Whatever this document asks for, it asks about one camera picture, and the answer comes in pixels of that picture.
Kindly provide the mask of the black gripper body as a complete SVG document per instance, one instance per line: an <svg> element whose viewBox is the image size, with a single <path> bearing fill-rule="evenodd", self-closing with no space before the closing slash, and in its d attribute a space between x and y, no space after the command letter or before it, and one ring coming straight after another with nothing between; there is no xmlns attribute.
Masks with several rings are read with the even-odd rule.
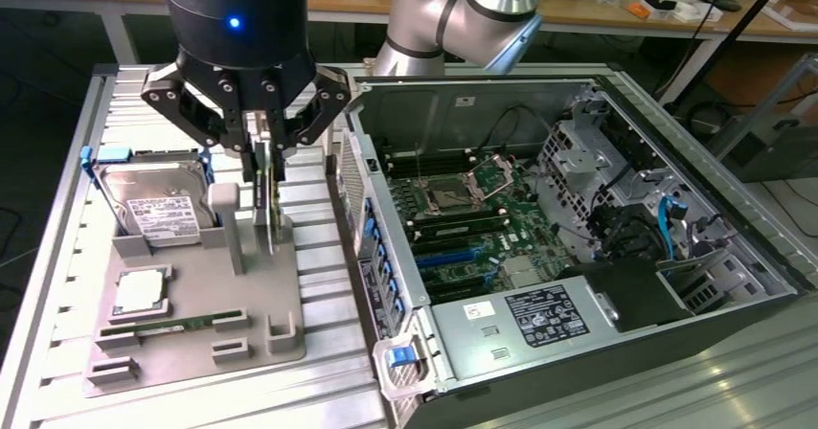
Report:
<svg viewBox="0 0 818 429"><path fill-rule="evenodd" d="M287 107L317 76L307 0L167 0L167 7L185 80L221 106L227 79L241 109Z"/></svg>

